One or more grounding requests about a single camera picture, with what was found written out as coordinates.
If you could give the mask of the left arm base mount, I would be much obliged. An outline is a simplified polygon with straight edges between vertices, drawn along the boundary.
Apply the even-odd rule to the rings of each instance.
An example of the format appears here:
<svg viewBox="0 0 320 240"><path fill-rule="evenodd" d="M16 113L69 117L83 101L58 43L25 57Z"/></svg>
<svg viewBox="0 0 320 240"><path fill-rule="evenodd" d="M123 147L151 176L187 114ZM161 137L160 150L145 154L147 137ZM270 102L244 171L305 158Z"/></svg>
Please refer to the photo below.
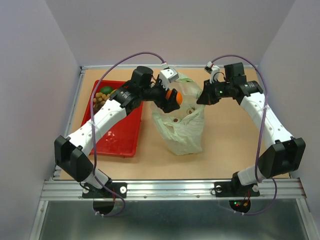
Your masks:
<svg viewBox="0 0 320 240"><path fill-rule="evenodd" d="M88 183L82 183L80 182L79 185L82 187L82 198L83 199L115 199L117 196L115 196L113 193L107 191L105 188L95 188L94 186L88 184ZM106 185L107 188L109 188L112 192L115 192L122 198L127 197L127 190L128 190L128 184L126 182L109 182Z"/></svg>

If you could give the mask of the fake orange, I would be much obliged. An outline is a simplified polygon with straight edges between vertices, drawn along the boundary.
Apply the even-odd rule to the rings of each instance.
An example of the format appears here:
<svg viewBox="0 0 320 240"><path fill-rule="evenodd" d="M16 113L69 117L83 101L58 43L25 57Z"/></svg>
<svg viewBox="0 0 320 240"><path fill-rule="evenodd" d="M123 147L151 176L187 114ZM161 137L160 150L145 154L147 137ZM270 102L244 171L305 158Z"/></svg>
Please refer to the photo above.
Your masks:
<svg viewBox="0 0 320 240"><path fill-rule="evenodd" d="M172 90L169 90L169 91L166 93L165 98L166 98L167 100L169 100L170 97L171 97L171 95L172 95ZM183 96L182 96L182 94L178 91L174 97L175 97L175 100L176 100L177 104L178 104L178 105L181 105L182 102L183 102Z"/></svg>

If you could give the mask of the pale green plastic bag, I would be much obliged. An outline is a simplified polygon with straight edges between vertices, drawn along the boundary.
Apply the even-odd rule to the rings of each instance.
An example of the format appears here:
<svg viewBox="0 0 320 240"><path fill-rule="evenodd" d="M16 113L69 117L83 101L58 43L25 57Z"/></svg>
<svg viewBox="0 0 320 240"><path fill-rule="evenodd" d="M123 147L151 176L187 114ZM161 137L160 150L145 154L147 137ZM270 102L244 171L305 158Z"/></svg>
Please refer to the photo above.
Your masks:
<svg viewBox="0 0 320 240"><path fill-rule="evenodd" d="M178 110L164 113L154 103L151 105L153 123L164 139L167 148L177 156L202 152L202 134L205 125L205 106L197 104L200 86L186 75L171 84L182 94Z"/></svg>

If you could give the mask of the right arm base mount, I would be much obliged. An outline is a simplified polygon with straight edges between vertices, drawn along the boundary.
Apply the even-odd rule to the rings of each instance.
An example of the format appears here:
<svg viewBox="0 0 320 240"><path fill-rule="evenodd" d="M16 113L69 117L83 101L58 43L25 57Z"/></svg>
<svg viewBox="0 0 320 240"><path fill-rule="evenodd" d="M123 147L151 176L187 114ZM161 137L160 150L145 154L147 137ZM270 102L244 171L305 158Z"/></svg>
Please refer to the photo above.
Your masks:
<svg viewBox="0 0 320 240"><path fill-rule="evenodd" d="M214 183L211 194L217 198L230 198L231 200L243 199L245 197L259 197L260 191L254 190L257 184L241 185L240 183L232 183L231 181L218 181Z"/></svg>

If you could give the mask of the fake longan bunch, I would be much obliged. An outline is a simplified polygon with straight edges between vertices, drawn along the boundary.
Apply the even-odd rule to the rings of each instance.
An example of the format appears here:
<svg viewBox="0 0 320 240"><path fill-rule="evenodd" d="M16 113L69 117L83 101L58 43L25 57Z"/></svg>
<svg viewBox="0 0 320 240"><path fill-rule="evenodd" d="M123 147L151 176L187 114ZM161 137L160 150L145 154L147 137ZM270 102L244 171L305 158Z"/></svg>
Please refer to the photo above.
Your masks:
<svg viewBox="0 0 320 240"><path fill-rule="evenodd" d="M110 98L110 94L104 94L103 92L97 92L93 98L93 113L96 114Z"/></svg>

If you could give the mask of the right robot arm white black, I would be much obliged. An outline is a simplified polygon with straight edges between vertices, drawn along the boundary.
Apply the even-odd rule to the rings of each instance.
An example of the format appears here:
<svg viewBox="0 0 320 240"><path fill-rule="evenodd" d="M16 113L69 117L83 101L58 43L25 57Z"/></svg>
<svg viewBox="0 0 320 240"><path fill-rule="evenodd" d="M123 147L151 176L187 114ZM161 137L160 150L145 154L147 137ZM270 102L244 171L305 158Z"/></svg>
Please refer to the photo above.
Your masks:
<svg viewBox="0 0 320 240"><path fill-rule="evenodd" d="M214 63L208 62L204 69L210 78L204 81L197 104L210 106L222 98L235 100L259 129L258 143L265 143L266 147L253 166L235 172L231 180L219 182L214 194L218 198L259 196L258 182L299 168L306 143L279 121L259 83L247 80L243 63L224 65L223 81L218 80L221 71Z"/></svg>

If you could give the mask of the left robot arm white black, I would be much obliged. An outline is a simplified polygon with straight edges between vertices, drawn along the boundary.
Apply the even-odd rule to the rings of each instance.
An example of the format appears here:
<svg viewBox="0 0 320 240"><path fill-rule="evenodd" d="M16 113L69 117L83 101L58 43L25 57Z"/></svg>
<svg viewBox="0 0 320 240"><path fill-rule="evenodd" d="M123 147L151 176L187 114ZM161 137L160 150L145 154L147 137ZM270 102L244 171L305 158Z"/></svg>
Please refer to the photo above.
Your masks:
<svg viewBox="0 0 320 240"><path fill-rule="evenodd" d="M178 72L167 67L159 72L155 83L151 83L152 78L152 69L138 66L130 80L112 93L90 120L70 135L60 135L54 141L55 163L77 182L93 186L100 197L111 193L111 180L88 158L96 149L96 143L142 102L154 102L164 113L180 108L182 102L178 99L178 91L169 89L169 84L179 78Z"/></svg>

